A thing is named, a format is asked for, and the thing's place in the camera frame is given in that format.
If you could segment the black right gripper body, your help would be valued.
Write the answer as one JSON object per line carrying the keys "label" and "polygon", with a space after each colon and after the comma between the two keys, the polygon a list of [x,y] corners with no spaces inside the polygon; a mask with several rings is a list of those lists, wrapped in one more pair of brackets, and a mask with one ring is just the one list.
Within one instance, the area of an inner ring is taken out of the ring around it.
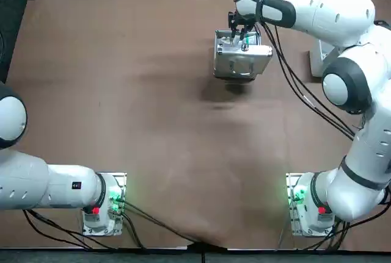
{"label": "black right gripper body", "polygon": [[246,18],[240,15],[237,11],[228,13],[228,27],[231,30],[252,30],[255,24],[255,19]]}

